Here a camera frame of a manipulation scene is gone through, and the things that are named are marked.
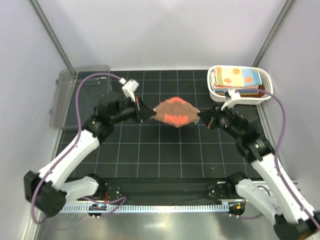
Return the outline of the light blue dotted towel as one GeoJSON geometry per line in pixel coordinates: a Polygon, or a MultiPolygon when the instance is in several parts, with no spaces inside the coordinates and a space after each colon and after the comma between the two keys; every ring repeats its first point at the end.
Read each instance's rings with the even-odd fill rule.
{"type": "Polygon", "coordinates": [[[235,90],[235,91],[238,91],[238,92],[241,92],[241,93],[257,93],[258,92],[258,88],[257,87],[214,87],[213,90],[216,92],[216,93],[224,93],[228,90],[235,90]]]}

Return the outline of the salmon pink towel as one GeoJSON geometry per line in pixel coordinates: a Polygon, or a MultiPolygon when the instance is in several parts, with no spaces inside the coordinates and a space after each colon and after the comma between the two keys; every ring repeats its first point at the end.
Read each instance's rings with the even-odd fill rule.
{"type": "Polygon", "coordinates": [[[196,124],[200,120],[198,116],[200,111],[188,101],[177,96],[160,102],[153,110],[155,111],[153,119],[175,128],[191,123],[196,124]]]}

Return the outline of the peach dotted towel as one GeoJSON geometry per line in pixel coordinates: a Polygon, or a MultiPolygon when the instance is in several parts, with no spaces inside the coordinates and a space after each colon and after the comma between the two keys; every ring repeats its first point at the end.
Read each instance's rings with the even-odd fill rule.
{"type": "Polygon", "coordinates": [[[262,85],[257,70],[239,66],[216,66],[210,72],[210,80],[220,88],[253,88],[262,85]]]}

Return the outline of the brown towel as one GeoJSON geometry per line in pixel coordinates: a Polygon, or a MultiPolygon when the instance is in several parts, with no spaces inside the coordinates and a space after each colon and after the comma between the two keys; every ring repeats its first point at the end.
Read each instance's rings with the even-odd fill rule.
{"type": "Polygon", "coordinates": [[[263,93],[264,90],[265,90],[265,86],[263,84],[259,85],[258,88],[253,90],[253,93],[249,94],[249,97],[261,98],[264,95],[264,93],[263,93]]]}

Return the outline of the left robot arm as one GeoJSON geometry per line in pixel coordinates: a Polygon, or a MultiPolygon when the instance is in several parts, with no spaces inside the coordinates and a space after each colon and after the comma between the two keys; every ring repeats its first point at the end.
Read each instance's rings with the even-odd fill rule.
{"type": "Polygon", "coordinates": [[[31,208],[52,218],[72,201],[85,197],[103,199],[107,192],[103,178],[94,173],[70,182],[67,178],[112,134],[115,124],[129,119],[144,122],[155,115],[155,110],[147,107],[140,97],[121,99],[116,92],[106,93],[71,143],[48,165],[24,176],[25,199],[31,203],[31,208]]]}

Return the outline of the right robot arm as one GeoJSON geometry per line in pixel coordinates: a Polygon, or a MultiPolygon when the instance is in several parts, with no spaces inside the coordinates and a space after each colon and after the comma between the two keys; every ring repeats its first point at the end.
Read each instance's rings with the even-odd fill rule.
{"type": "Polygon", "coordinates": [[[320,213],[301,195],[283,170],[275,149],[256,126],[229,108],[215,106],[199,112],[208,129],[221,128],[236,140],[240,155],[263,178],[272,196],[241,172],[226,178],[230,198],[248,200],[272,224],[280,240],[305,240],[320,230],[320,213]]]}

